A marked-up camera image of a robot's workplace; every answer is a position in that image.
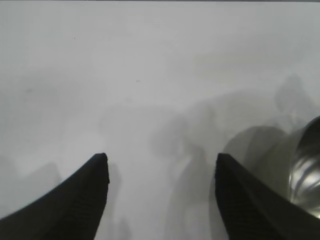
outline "white background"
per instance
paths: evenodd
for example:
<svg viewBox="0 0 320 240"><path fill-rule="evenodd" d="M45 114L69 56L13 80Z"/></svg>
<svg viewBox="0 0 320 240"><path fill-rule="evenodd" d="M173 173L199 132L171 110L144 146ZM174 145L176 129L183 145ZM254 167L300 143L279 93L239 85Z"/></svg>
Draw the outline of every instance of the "white background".
<svg viewBox="0 0 320 240"><path fill-rule="evenodd" d="M1 1L0 217L106 152L96 240L226 240L209 191L217 153L257 158L319 114L319 13Z"/></svg>

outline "textured rubber grip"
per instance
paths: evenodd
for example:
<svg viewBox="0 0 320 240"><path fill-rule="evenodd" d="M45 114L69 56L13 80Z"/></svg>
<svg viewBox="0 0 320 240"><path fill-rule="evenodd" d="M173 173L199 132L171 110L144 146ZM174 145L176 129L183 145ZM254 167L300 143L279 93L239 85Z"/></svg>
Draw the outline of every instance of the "textured rubber grip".
<svg viewBox="0 0 320 240"><path fill-rule="evenodd" d="M93 240L108 193L108 159L94 155L43 197L0 220L1 240Z"/></svg>
<svg viewBox="0 0 320 240"><path fill-rule="evenodd" d="M229 154L219 154L215 196L230 240L319 240L320 220L282 198Z"/></svg>

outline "white surface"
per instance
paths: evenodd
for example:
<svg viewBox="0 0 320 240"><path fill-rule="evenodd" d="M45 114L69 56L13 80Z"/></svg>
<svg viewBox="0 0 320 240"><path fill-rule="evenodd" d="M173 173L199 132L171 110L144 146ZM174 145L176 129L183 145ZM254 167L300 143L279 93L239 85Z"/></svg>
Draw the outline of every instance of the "white surface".
<svg viewBox="0 0 320 240"><path fill-rule="evenodd" d="M252 135L234 144L237 133L289 132L319 114L319 12L313 3L1 1L0 215L106 152L96 240L227 239L209 203L216 155L241 160Z"/></svg>

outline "white table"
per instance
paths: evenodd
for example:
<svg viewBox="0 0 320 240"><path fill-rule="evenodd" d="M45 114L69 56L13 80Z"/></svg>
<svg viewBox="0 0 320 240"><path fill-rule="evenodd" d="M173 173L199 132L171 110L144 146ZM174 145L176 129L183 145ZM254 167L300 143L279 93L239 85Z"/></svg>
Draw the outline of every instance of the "white table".
<svg viewBox="0 0 320 240"><path fill-rule="evenodd" d="M96 240L226 240L209 202L217 153L241 161L248 128L290 132L319 114L319 12L314 3L1 1L0 216L106 152Z"/></svg>

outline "reflective metal surface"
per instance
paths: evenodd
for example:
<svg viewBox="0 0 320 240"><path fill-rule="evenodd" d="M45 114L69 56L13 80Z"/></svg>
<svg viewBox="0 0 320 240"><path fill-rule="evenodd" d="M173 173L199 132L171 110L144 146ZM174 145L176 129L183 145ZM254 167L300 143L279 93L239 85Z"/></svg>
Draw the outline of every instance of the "reflective metal surface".
<svg viewBox="0 0 320 240"><path fill-rule="evenodd" d="M320 218L320 117L287 136L248 170L276 193Z"/></svg>

